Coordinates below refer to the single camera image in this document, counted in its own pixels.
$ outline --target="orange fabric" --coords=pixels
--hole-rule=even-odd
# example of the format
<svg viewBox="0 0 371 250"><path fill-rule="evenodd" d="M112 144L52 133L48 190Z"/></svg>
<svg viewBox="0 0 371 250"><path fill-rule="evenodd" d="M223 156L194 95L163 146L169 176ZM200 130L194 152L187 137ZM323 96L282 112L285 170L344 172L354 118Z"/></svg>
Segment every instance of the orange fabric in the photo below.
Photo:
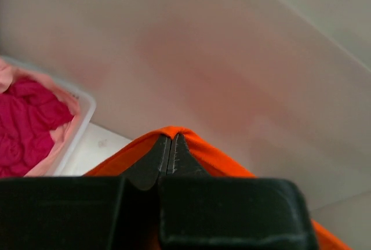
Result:
<svg viewBox="0 0 371 250"><path fill-rule="evenodd" d="M164 134L174 139L177 133L182 133L187 141L191 154L200 164L213 176L235 176L235 177L255 177L240 164L229 156L209 145L193 131L169 126L149 132L142 137L132 141L126 147L115 153L112 157L105 160L97 167L89 171L88 176L114 176L128 169L144 154L149 152L157 141L159 135ZM337 237L328 232L320 224L312 221L316 231L321 250L351 250Z"/></svg>

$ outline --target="white wall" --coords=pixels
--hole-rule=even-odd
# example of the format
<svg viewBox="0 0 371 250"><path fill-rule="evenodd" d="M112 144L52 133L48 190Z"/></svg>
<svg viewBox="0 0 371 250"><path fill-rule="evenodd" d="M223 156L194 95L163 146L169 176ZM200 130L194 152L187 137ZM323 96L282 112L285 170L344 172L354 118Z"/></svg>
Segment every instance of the white wall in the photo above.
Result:
<svg viewBox="0 0 371 250"><path fill-rule="evenodd" d="M312 210L371 190L370 74L278 0L0 0L0 29L111 130L189 127Z"/></svg>
<svg viewBox="0 0 371 250"><path fill-rule="evenodd" d="M371 68L371 0L284 0Z"/></svg>

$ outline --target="magenta fabric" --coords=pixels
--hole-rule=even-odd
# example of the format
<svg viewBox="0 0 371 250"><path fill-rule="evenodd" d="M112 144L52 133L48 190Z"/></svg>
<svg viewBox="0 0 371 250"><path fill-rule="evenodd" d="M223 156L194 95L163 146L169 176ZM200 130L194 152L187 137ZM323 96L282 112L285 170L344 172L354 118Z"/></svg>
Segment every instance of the magenta fabric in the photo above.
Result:
<svg viewBox="0 0 371 250"><path fill-rule="evenodd" d="M24 176L54 146L50 131L73 119L40 83L21 78L0 93L0 177Z"/></svg>

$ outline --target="plastic container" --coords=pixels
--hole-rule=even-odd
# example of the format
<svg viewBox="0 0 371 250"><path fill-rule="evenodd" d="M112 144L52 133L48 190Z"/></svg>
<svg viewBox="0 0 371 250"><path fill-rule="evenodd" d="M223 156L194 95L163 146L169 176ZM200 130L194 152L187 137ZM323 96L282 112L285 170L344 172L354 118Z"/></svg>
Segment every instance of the plastic container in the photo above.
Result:
<svg viewBox="0 0 371 250"><path fill-rule="evenodd" d="M49 73L46 73L43 69L36 67L32 64L23 63L21 61L15 60L7 56L2 56L2 58L6 62L14 66L49 74ZM61 175L63 168L65 167L68 160L70 159L72 152L76 148L76 145L80 141L84 131L86 130L86 127L88 126L88 123L90 119L92 118L92 115L94 114L97 104L96 104L95 99L90 94L83 92L77 86L67 81L64 81L62 79L59 79L57 77L54 77L52 75L50 76L53 78L56 84L61 86L63 89L69 91L79 101L79 105L80 105L80 118L76 124L76 127L72 129L72 135L67 139L66 143L64 144L63 148L59 152L52 166L49 168L49 170L45 174L46 176L59 176Z"/></svg>

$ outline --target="pink towel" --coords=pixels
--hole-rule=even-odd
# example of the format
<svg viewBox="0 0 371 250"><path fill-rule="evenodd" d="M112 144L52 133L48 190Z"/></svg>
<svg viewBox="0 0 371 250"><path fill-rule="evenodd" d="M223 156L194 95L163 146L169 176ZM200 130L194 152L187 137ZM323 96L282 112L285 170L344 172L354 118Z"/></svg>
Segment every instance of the pink towel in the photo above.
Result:
<svg viewBox="0 0 371 250"><path fill-rule="evenodd" d="M0 177L43 175L77 123L77 100L47 75L1 59L0 93Z"/></svg>

